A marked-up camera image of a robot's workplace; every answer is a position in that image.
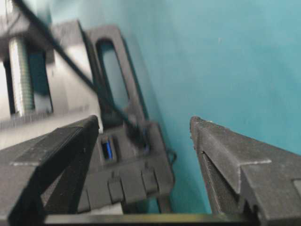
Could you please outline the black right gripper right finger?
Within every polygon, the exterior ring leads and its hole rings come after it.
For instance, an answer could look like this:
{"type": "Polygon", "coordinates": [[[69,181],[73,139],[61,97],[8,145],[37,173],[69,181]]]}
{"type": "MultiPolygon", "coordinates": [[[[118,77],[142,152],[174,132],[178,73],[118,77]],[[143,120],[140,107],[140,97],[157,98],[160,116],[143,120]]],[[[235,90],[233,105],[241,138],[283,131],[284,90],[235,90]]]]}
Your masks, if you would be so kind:
{"type": "Polygon", "coordinates": [[[262,226],[301,223],[301,157],[190,119],[190,133],[212,213],[252,214],[262,226]]]}

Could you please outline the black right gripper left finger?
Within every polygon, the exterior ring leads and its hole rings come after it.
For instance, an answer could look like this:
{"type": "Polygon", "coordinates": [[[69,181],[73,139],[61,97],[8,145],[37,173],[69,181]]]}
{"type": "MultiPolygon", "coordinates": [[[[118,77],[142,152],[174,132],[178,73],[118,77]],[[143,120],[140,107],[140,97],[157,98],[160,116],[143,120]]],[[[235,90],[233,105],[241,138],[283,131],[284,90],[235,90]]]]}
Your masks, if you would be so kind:
{"type": "Polygon", "coordinates": [[[76,213],[98,137],[91,115],[0,152],[0,223],[76,213]]]}

